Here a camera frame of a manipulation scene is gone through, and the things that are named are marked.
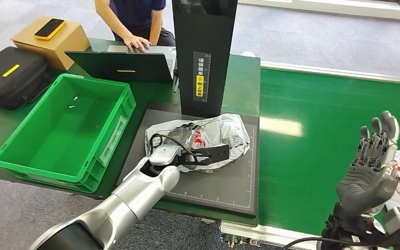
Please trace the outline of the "person's right hand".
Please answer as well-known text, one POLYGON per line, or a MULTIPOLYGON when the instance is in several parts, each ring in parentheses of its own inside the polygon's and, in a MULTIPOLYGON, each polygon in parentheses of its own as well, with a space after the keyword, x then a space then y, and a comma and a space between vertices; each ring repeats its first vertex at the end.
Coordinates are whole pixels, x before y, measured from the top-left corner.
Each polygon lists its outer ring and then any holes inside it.
POLYGON ((135 36, 135 35, 127 35, 123 39, 124 44, 130 50, 138 50, 138 51, 145 51, 149 49, 151 46, 150 41, 143 37, 135 36))

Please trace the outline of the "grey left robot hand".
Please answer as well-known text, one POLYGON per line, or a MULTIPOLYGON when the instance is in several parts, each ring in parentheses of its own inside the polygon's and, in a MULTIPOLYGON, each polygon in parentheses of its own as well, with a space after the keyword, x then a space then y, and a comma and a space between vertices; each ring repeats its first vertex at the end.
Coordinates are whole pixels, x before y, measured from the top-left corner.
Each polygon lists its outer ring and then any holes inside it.
POLYGON ((168 133, 168 136, 190 149, 194 142, 195 134, 199 129, 200 126, 190 122, 174 128, 168 133))

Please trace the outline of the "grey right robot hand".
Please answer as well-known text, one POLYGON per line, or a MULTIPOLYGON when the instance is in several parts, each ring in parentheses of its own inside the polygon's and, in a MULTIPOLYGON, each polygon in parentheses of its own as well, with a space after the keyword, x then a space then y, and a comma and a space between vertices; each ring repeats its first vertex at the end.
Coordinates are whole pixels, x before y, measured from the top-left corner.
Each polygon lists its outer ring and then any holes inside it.
POLYGON ((355 157, 336 187, 339 202, 351 216, 377 214, 397 186, 396 161, 399 124, 389 112, 360 128, 355 157))

